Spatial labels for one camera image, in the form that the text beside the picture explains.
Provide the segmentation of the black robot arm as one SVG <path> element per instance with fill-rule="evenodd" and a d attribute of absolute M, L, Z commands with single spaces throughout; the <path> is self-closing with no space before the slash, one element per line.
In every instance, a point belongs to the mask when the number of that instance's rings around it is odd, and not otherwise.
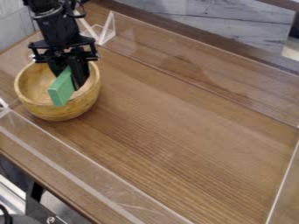
<path fill-rule="evenodd" d="M 89 62 L 98 59 L 96 40 L 80 34 L 77 19 L 86 16 L 80 0 L 22 0 L 32 13 L 42 40 L 30 42 L 32 58 L 46 63 L 56 77 L 65 68 L 78 90 L 89 77 Z"/>

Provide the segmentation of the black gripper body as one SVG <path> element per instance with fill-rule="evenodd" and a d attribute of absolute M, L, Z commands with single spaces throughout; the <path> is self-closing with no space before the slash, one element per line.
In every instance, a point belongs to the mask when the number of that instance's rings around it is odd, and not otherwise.
<path fill-rule="evenodd" d="M 64 46 L 49 46 L 45 40 L 38 40 L 30 42 L 28 48 L 32 50 L 32 59 L 36 63 L 46 63 L 52 58 L 65 60 L 72 55 L 86 61 L 98 59 L 96 40 L 85 36 L 76 36 Z"/>

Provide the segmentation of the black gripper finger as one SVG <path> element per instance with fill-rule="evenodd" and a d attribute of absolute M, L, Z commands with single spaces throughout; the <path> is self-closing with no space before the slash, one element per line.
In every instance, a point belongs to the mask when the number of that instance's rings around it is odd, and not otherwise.
<path fill-rule="evenodd" d="M 70 78 L 74 90 L 78 90 L 89 77 L 89 63 L 78 57 L 69 59 Z"/>
<path fill-rule="evenodd" d="M 52 58 L 48 60 L 48 66 L 49 69 L 56 77 L 60 76 L 61 72 L 64 71 L 68 63 L 65 62 L 65 59 L 61 58 Z"/>

